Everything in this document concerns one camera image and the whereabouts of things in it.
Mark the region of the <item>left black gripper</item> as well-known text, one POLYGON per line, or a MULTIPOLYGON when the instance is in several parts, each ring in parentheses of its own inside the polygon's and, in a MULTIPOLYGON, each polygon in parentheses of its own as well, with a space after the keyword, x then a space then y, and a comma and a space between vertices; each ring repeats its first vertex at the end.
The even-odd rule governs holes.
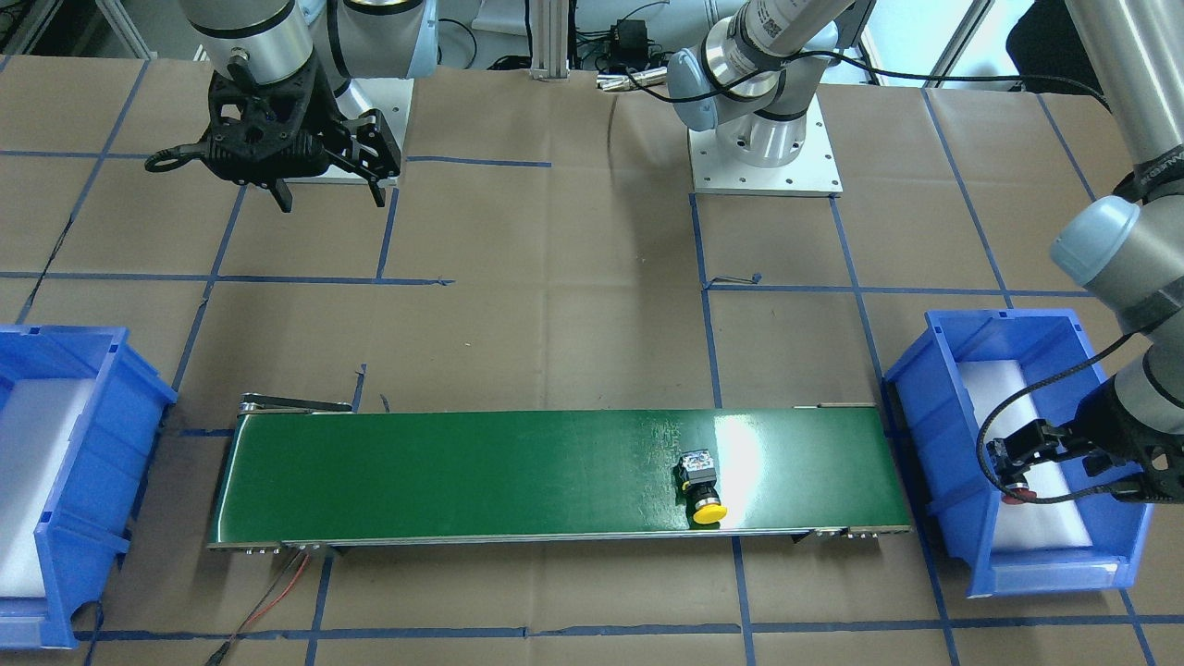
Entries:
POLYGON ((1112 497, 1121 502, 1180 502, 1180 435, 1144 425, 1119 401, 1109 379, 1079 402, 1066 425, 1031 421, 1006 438, 986 443, 987 463, 1002 482, 1025 481, 1040 498, 1031 505, 1072 502, 1086 497, 1112 497), (1032 465, 1083 457, 1087 476, 1135 463, 1120 479, 1070 489, 1061 476, 1025 479, 1032 465))

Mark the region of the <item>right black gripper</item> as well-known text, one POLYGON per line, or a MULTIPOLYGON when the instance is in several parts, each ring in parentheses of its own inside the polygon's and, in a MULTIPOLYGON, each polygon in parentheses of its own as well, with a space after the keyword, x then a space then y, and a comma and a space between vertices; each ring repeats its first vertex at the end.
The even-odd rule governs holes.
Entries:
POLYGON ((320 65, 255 87, 215 72, 207 101, 210 122, 202 136, 152 154, 144 169, 165 173, 199 160, 224 180, 269 186, 283 214, 292 211, 291 190, 283 179, 346 169, 363 178, 381 209, 381 182, 401 175, 401 147, 384 113, 372 108, 345 119, 320 65))

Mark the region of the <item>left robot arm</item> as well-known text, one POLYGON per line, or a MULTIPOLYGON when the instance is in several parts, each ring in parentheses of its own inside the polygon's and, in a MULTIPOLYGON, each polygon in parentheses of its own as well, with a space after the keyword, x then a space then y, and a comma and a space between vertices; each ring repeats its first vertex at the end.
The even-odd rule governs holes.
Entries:
MULTIPOLYGON (((800 119, 838 58, 825 28, 845 1, 748 1, 718 23, 697 50, 673 55, 667 102, 694 132, 740 117, 800 119)), ((1006 438, 989 425, 1037 389, 1092 369, 1092 360, 1048 376, 987 414, 974 455, 1005 502, 1035 502, 1032 465, 1082 459, 1098 476, 1117 465, 1139 470, 1074 489, 1069 502, 1107 494, 1127 502, 1180 502, 1180 2, 1070 1, 1101 92, 1128 147, 1128 177, 1064 228, 1050 257, 1107 305, 1122 338, 1150 350, 1079 402, 1064 425, 1032 421, 1006 438)))

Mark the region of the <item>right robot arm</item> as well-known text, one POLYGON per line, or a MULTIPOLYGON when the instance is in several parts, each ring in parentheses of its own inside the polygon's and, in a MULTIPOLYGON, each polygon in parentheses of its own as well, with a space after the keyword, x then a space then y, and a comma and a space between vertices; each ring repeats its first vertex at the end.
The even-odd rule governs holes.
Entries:
POLYGON ((144 160, 149 173, 202 164, 213 177, 269 192, 292 209, 288 182, 332 168, 361 179, 377 206, 401 175, 388 115, 358 98, 358 81, 413 81, 437 68, 433 1, 184 1, 213 68, 208 123, 197 141, 144 160))

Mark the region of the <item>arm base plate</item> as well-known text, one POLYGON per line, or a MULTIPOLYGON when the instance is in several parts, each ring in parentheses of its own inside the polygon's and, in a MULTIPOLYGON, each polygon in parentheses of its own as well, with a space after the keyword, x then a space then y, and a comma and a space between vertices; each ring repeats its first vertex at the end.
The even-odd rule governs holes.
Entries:
POLYGON ((234 152, 234 179, 279 196, 296 184, 348 184, 377 198, 403 169, 398 110, 379 110, 354 85, 300 76, 262 87, 240 105, 221 146, 234 152))
POLYGON ((699 194, 834 197, 845 190, 817 96, 803 117, 752 114, 686 137, 699 194))

